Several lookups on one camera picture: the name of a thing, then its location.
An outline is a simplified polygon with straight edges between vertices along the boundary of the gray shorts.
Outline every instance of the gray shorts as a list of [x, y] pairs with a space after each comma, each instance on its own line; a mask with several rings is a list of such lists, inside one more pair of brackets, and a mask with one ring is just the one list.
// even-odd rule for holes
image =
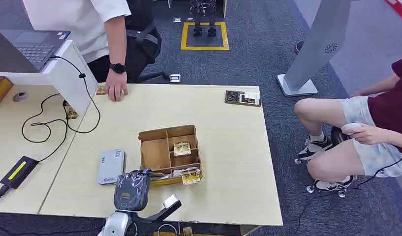
[[[339, 100], [343, 108], [347, 123], [361, 122], [368, 125], [374, 125], [369, 112], [368, 97], [352, 97]], [[354, 146], [360, 156], [365, 175], [373, 176], [374, 173], [402, 158], [399, 150], [387, 143], [378, 143], [373, 145], [361, 144], [353, 139]], [[377, 177], [397, 177], [402, 175], [402, 161], [398, 164], [380, 171]]]

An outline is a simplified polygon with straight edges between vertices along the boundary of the white sneaker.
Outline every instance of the white sneaker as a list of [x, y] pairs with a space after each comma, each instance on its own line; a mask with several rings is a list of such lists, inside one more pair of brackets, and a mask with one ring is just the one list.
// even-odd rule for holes
[[309, 161], [313, 158], [315, 154], [331, 148], [333, 143], [331, 142], [331, 139], [327, 136], [324, 137], [324, 141], [322, 142], [311, 141], [310, 137], [308, 136], [305, 145], [307, 146], [298, 154], [298, 158], [303, 161]]
[[356, 176], [347, 176], [344, 180], [339, 182], [324, 182], [316, 180], [314, 182], [314, 186], [318, 190], [329, 192], [334, 190], [340, 190], [343, 188], [348, 188], [355, 179]]

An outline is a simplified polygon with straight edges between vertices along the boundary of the desk hole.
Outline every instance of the desk hole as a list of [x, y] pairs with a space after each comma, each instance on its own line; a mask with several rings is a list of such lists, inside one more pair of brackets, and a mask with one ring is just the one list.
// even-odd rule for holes
[[14, 95], [14, 97], [12, 98], [12, 100], [14, 102], [21, 102], [24, 101], [27, 97], [28, 97], [28, 93], [27, 92], [19, 92], [16, 95]]

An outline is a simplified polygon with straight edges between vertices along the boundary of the gray stand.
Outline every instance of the gray stand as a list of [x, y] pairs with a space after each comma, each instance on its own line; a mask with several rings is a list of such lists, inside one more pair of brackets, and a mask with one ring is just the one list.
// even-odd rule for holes
[[310, 78], [343, 47], [351, 1], [321, 1], [302, 49], [287, 73], [278, 75], [285, 96], [318, 92]]

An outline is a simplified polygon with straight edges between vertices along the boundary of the white shirt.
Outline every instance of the white shirt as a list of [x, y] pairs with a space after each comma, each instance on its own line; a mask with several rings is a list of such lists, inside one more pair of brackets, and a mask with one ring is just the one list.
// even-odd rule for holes
[[35, 30], [69, 30], [86, 62], [108, 55], [104, 22], [130, 15], [126, 0], [23, 0]]

